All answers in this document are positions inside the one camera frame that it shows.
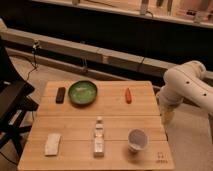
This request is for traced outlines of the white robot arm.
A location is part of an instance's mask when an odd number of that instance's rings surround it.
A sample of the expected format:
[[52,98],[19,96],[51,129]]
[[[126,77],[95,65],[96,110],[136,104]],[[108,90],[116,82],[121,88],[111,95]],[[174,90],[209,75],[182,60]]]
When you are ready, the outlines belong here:
[[206,68],[199,61],[189,61],[168,69],[163,76],[165,85],[157,93],[162,123],[169,124],[173,110],[186,98],[213,117],[213,87],[203,81]]

